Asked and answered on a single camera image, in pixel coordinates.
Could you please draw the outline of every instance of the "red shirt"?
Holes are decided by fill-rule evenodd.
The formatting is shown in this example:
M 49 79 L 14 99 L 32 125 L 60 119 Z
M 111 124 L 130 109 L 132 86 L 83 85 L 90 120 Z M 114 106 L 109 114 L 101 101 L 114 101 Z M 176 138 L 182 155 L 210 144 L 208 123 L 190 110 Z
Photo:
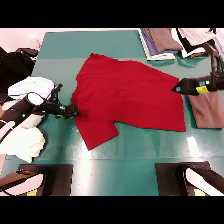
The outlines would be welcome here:
M 72 102 L 88 150 L 119 133 L 114 122 L 185 132 L 183 101 L 172 92 L 179 79 L 137 61 L 91 54 L 77 75 Z

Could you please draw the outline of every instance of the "yellow sticker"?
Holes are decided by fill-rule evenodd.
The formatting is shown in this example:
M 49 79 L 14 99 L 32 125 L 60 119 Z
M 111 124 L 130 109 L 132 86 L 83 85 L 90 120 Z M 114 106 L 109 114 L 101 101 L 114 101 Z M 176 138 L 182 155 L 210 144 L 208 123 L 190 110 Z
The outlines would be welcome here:
M 198 91 L 198 93 L 208 93 L 208 90 L 207 90 L 206 86 L 196 87 L 196 90 Z
M 33 190 L 27 193 L 27 196 L 37 196 L 37 190 Z
M 205 196 L 205 193 L 199 189 L 194 189 L 195 196 Z

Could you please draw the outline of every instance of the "green table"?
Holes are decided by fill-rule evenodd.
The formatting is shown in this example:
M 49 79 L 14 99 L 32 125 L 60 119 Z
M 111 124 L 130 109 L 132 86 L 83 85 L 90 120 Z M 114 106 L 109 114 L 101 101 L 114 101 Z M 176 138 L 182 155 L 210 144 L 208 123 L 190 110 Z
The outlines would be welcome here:
M 137 60 L 179 78 L 208 75 L 211 70 L 206 57 L 147 62 L 137 31 L 98 31 L 47 33 L 33 75 L 62 83 L 60 100 L 69 104 L 75 77 L 92 52 Z M 116 123 L 119 136 L 92 151 L 87 151 L 73 119 L 50 115 L 40 125 L 45 148 L 33 163 L 74 164 L 71 195 L 158 195 L 157 162 L 207 160 L 224 176 L 224 131 L 197 129 L 188 98 L 183 100 L 185 133 Z M 7 156 L 2 175 L 16 170 L 20 163 L 24 161 Z

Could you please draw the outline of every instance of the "red fabric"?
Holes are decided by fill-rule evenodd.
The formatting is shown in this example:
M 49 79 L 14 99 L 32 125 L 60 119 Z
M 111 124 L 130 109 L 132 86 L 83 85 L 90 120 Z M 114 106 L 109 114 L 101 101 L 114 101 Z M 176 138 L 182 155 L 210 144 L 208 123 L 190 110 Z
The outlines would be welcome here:
M 179 79 L 137 61 L 91 54 L 77 75 L 72 102 L 88 150 L 119 133 L 114 122 L 185 132 L 183 101 L 171 92 Z

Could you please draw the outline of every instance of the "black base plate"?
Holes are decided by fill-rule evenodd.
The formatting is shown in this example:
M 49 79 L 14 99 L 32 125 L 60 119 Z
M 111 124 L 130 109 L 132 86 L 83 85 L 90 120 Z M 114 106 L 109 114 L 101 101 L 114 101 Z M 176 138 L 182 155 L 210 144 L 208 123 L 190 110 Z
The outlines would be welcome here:
M 45 182 L 37 189 L 36 196 L 70 196 L 72 183 L 72 164 L 20 164 L 19 170 L 39 168 L 46 172 Z
M 158 181 L 159 195 L 160 196 L 182 196 L 180 194 L 178 184 L 176 181 L 175 169 L 181 163 L 156 163 L 156 175 Z M 184 162 L 182 164 L 192 164 L 202 169 L 211 169 L 209 162 Z M 193 185 L 187 186 L 189 196 L 194 196 Z

